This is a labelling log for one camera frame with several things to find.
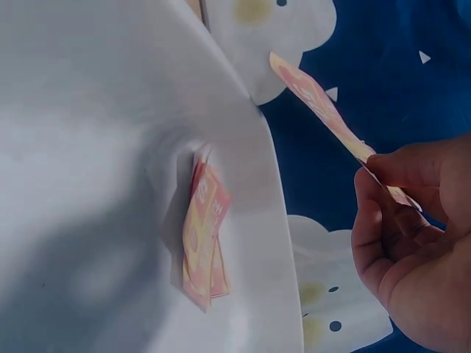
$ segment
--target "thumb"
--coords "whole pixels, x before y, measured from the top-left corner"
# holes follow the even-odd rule
[[[391,154],[374,154],[367,166],[391,186],[439,186],[442,164],[452,140],[415,143]]]

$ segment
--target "cartoon face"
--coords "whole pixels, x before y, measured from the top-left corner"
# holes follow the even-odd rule
[[[269,66],[269,53],[293,65],[333,34],[332,0],[206,0],[208,26],[256,104],[285,88]]]
[[[387,312],[355,271],[350,230],[329,233],[288,216],[300,289],[305,352],[351,352],[392,333]]]

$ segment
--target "hand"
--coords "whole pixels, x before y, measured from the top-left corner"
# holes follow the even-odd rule
[[[471,135],[406,146],[367,165],[447,228],[394,203],[360,169],[352,231],[358,275],[410,339],[440,352],[471,352]]]

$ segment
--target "pink and yellow paper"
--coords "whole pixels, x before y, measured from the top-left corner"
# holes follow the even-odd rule
[[[198,158],[183,226],[183,288],[204,311],[211,298],[230,292],[218,236],[230,199],[213,168]]]
[[[312,77],[299,68],[287,63],[275,53],[270,53],[270,65],[273,71],[286,83],[288,88],[311,108],[322,123],[379,182],[378,178],[366,167],[368,157],[375,154],[375,150],[362,142],[348,128],[322,87]],[[388,185],[383,186],[397,203],[412,206],[422,211],[419,204],[406,195],[402,189]]]

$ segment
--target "yellow dot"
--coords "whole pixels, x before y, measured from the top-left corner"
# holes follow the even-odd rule
[[[250,26],[261,24],[272,13],[273,3],[273,0],[235,0],[235,19]]]
[[[322,283],[305,283],[300,288],[301,305],[313,304],[317,302],[325,293],[325,286]]]
[[[302,331],[304,332],[305,348],[313,348],[324,335],[322,322],[317,318],[304,318],[302,320]]]

